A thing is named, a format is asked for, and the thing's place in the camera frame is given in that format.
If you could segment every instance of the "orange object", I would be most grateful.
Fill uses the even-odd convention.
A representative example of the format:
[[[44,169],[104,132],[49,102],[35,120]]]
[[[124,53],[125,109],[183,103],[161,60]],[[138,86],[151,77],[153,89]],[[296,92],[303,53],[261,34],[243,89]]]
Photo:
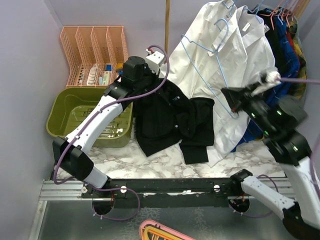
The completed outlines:
[[[285,0],[282,0],[279,5],[270,13],[270,14],[261,14],[262,16],[266,16],[266,17],[270,17],[271,18],[271,25],[272,25],[272,29],[275,30],[275,26],[274,26],[274,21],[273,21],[273,16],[276,16],[276,12],[278,10],[278,8],[281,6],[281,4],[284,3]]]
[[[162,231],[165,231],[166,233],[169,233],[169,234],[171,234],[171,236],[173,237],[178,237],[178,238],[180,238],[180,239],[182,239],[182,240],[195,240],[194,238],[191,238],[191,237],[189,237],[189,236],[187,236],[187,235],[184,235],[184,234],[182,234],[181,232],[178,232],[178,231],[176,231],[176,230],[173,230],[173,229],[171,229],[171,228],[169,228],[169,227],[167,227],[167,226],[165,226],[165,225],[162,225],[162,224],[160,224],[160,223],[158,223],[158,222],[156,222],[156,221],[153,221],[153,220],[145,220],[143,223],[141,223],[141,225],[140,225],[140,228],[139,228],[139,234],[140,234],[140,237],[142,238],[142,239],[145,239],[144,238],[144,232],[145,232],[145,230],[147,229],[147,227],[153,227],[154,229],[156,229],[156,231],[157,230],[162,230]]]
[[[117,75],[117,64],[128,59],[123,26],[65,26],[60,39],[70,67],[66,87],[89,87],[86,86],[89,71],[97,63],[98,74],[92,87],[105,88],[98,81],[103,77],[105,65],[112,67],[111,84]]]
[[[144,228],[143,237],[142,237],[143,240],[151,240],[149,239],[148,233],[156,235],[157,237],[161,237],[165,240],[183,240],[180,237],[177,237],[167,231],[155,228],[153,226],[147,226]]]
[[[287,15],[286,15],[286,23],[288,24],[288,27],[290,28],[290,23],[289,23],[289,20],[288,20],[288,17],[289,15],[292,15],[293,14],[293,7],[297,5],[299,0],[295,0],[294,3],[291,5],[291,7],[288,9],[288,12],[287,12]]]

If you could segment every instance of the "clothes hanger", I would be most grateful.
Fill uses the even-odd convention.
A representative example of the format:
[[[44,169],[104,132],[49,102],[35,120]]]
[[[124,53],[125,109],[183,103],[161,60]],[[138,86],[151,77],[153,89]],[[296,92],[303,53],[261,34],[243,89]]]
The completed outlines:
[[[270,17],[271,19],[271,25],[272,25],[272,29],[275,30],[275,26],[274,26],[274,21],[273,21],[273,16],[277,13],[278,9],[280,8],[281,4],[283,4],[283,2],[285,2],[285,0],[282,0],[279,5],[270,12],[270,14],[260,14],[261,16],[265,16],[265,17]]]
[[[282,12],[284,11],[284,9],[286,9],[286,6],[287,6],[287,4],[289,3],[289,1],[290,0],[286,0],[285,1],[285,3],[284,3],[284,5],[281,7],[281,9],[280,9],[280,12],[278,11],[278,13],[277,13],[277,18],[279,19],[279,21],[280,21],[280,23],[281,23],[281,25],[283,25],[284,23],[283,23],[283,21],[280,19],[280,15],[282,14]]]
[[[253,12],[256,11],[256,13],[255,13],[256,19],[258,19],[258,12],[259,12],[259,10],[260,10],[261,5],[264,3],[264,1],[265,1],[265,0],[262,0],[262,1],[260,2],[260,4],[259,4],[258,6],[256,6],[255,9],[253,9]]]
[[[290,1],[287,3],[286,9],[285,9],[284,11],[282,11],[282,14],[281,14],[281,20],[282,20],[282,21],[284,21],[284,16],[288,15],[289,10],[290,10],[289,6],[291,6],[291,4],[292,4],[293,1],[294,1],[294,0],[290,0]]]
[[[227,6],[227,4],[225,2],[223,2],[222,4],[226,7],[226,9],[231,9],[229,12],[229,15],[232,16],[232,10],[234,9],[234,6],[236,5],[238,0],[233,0],[233,4],[231,6]]]
[[[215,54],[215,58],[217,60],[217,63],[218,63],[218,66],[219,66],[219,69],[222,73],[222,77],[223,77],[223,80],[224,80],[224,83],[226,85],[226,87],[228,87],[228,84],[227,84],[227,80],[226,80],[226,77],[225,77],[225,74],[224,74],[224,71],[222,69],[222,66],[220,64],[220,60],[219,60],[219,57],[218,57],[218,51],[219,51],[219,48],[221,47],[222,43],[226,40],[228,34],[229,34],[229,24],[227,22],[227,20],[225,20],[224,18],[220,18],[218,19],[214,25],[216,25],[218,27],[218,29],[221,31],[220,27],[217,25],[217,23],[223,21],[225,23],[225,26],[226,26],[226,32],[225,32],[225,35],[223,37],[223,39],[221,40],[220,44],[218,45],[218,47],[215,49],[215,50],[212,50],[212,49],[208,49],[206,48],[205,46],[202,46],[201,44],[193,41],[193,40],[190,40],[186,35],[182,34],[181,35],[181,44],[182,44],[182,47],[184,48],[184,51],[186,53],[186,55],[188,56],[191,64],[193,65],[195,71],[199,74],[200,78],[202,79],[202,81],[205,83],[205,85],[210,89],[210,91],[213,93],[213,95],[216,97],[216,99],[219,101],[219,103],[223,106],[223,108],[228,112],[228,114],[233,118],[233,119],[237,119],[239,117],[238,114],[234,114],[233,112],[230,111],[230,108],[225,106],[221,100],[219,99],[219,97],[216,95],[215,91],[211,88],[211,86],[208,84],[208,82],[203,78],[203,76],[201,75],[199,69],[196,67],[194,61],[192,60],[192,57],[190,56],[190,54],[188,53],[187,49],[186,49],[186,46],[184,45],[182,39],[183,38],[186,38],[188,40],[189,43],[194,43],[196,44],[197,46],[207,50],[208,52],[212,53],[212,54]]]
[[[289,28],[290,28],[291,26],[290,26],[288,17],[289,17],[289,15],[292,14],[292,12],[293,12],[293,7],[294,7],[295,5],[297,5],[298,1],[299,1],[299,0],[295,0],[295,1],[294,1],[294,3],[293,3],[293,4],[291,5],[291,7],[289,8],[289,10],[288,10],[288,12],[287,12],[287,15],[286,15],[286,17],[285,17],[286,23],[288,24]]]
[[[248,12],[255,14],[255,18],[259,21],[260,24],[262,24],[263,22],[261,21],[261,18],[258,17],[258,12],[259,12],[260,6],[264,3],[264,1],[265,0],[262,0],[260,2],[260,4],[258,6],[256,6],[253,11],[251,11],[247,6],[243,8],[243,10],[247,10]]]

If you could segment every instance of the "lavender wall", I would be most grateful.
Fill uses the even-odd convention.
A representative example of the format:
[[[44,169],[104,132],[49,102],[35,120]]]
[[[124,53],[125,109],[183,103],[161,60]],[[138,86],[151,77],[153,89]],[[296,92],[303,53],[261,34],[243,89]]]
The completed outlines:
[[[151,44],[165,44],[165,0],[48,0],[62,25],[125,26],[130,55],[144,56]],[[169,52],[188,30],[200,8],[208,0],[172,0],[170,8]],[[277,6],[279,0],[267,0]],[[260,0],[238,0],[237,6],[255,7]]]
[[[69,72],[42,0],[0,1],[0,9],[0,238],[25,240],[53,168],[46,120]]]
[[[300,38],[303,52],[307,59],[307,76],[309,79],[320,80],[320,1],[312,0],[301,17]],[[320,134],[320,85],[307,86],[304,109],[308,119],[300,126],[299,131],[304,134],[314,149],[315,141]],[[320,176],[320,152],[316,154],[316,170]]]

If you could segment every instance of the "plaid shirt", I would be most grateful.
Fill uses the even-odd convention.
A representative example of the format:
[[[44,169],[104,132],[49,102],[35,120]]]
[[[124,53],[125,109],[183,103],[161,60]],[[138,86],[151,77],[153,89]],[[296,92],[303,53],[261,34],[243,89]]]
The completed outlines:
[[[298,56],[300,62],[300,69],[297,75],[298,79],[307,79],[307,61],[299,45],[299,39],[297,38],[298,23],[296,21],[290,22],[290,28],[288,33],[290,34],[293,42],[293,49]],[[289,89],[289,94],[300,99],[306,91],[306,83],[293,83]]]

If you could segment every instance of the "black shirt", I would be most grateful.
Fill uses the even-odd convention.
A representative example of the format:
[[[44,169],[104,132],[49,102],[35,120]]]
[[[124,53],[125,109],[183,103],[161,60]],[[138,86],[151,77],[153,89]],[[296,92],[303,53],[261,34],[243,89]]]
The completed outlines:
[[[207,146],[215,140],[213,99],[188,99],[167,80],[156,93],[134,103],[135,136],[148,157],[180,140],[186,164],[208,162]]]

